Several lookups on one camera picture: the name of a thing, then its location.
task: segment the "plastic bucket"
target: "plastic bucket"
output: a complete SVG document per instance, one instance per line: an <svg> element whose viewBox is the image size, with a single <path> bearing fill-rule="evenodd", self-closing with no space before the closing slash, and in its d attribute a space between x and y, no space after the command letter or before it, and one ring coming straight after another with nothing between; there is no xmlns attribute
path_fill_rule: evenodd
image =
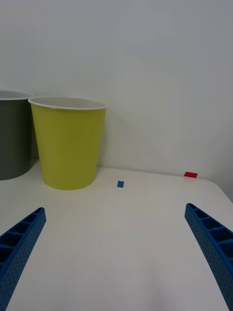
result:
<svg viewBox="0 0 233 311"><path fill-rule="evenodd" d="M0 91L0 180L18 177L31 168L31 96Z"/></svg>
<svg viewBox="0 0 233 311"><path fill-rule="evenodd" d="M44 182L60 190L91 184L107 106L63 97L34 97L29 102Z"/></svg>

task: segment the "white wall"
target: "white wall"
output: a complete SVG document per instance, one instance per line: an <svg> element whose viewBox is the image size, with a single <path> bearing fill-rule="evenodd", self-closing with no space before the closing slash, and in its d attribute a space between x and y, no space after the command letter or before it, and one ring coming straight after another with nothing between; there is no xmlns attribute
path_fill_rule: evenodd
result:
<svg viewBox="0 0 233 311"><path fill-rule="evenodd" d="M101 165L197 172L230 196L232 15L231 0L3 0L0 86L104 101Z"/></svg>

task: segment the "gray bucket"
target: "gray bucket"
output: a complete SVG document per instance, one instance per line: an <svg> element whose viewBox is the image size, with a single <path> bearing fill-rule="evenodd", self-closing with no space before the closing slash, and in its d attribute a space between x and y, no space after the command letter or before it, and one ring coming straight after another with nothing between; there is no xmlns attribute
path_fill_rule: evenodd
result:
<svg viewBox="0 0 233 311"><path fill-rule="evenodd" d="M0 180L18 177L31 168L31 96L0 91Z"/></svg>

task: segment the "gripper holes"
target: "gripper holes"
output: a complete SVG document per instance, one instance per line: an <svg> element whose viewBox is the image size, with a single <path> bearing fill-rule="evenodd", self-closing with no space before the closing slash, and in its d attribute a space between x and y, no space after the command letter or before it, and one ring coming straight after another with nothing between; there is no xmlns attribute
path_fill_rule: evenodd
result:
<svg viewBox="0 0 233 311"><path fill-rule="evenodd" d="M23 222L26 222L26 223L32 223L33 220L36 218L36 215L28 215L26 218L24 218Z"/></svg>
<svg viewBox="0 0 233 311"><path fill-rule="evenodd" d="M195 210L195 213L196 213L198 218L208 217L208 215L206 213L202 212L202 210L200 210L200 209Z"/></svg>
<svg viewBox="0 0 233 311"><path fill-rule="evenodd" d="M0 244L15 247L21 238L21 235L6 233L0 238Z"/></svg>
<svg viewBox="0 0 233 311"><path fill-rule="evenodd" d="M30 225L29 224L22 224L22 223L19 223L17 225L15 225L11 230L10 232L18 232L18 233L25 233L27 228L29 227Z"/></svg>
<svg viewBox="0 0 233 311"><path fill-rule="evenodd" d="M217 223L217 221L215 221L212 218L208 218L208 219L203 219L202 223L204 224L204 226L206 227L206 229L214 229L214 228L220 228L221 225L219 223Z"/></svg>
<svg viewBox="0 0 233 311"><path fill-rule="evenodd" d="M11 255L12 249L0 247L0 262L7 261Z"/></svg>
<svg viewBox="0 0 233 311"><path fill-rule="evenodd" d="M41 211L41 207L39 207L39 208L38 208L37 210L35 210L35 212L33 212L33 213L38 214L40 211Z"/></svg>
<svg viewBox="0 0 233 311"><path fill-rule="evenodd" d="M192 209L197 209L197 207L191 203L189 203L189 206L192 208Z"/></svg>
<svg viewBox="0 0 233 311"><path fill-rule="evenodd" d="M210 234L216 242L222 242L224 240L233 240L233 233L225 228L210 231Z"/></svg>
<svg viewBox="0 0 233 311"><path fill-rule="evenodd" d="M233 257L233 242L223 243L220 244L219 246L227 258Z"/></svg>

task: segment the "white table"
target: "white table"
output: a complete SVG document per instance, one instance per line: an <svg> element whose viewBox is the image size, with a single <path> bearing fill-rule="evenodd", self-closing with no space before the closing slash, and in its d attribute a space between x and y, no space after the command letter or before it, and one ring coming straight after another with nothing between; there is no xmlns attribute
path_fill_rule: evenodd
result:
<svg viewBox="0 0 233 311"><path fill-rule="evenodd" d="M7 310L227 311L187 202L233 230L232 203L201 179L99 168L89 187L59 191L37 163L0 181L0 234L40 206L47 216Z"/></svg>

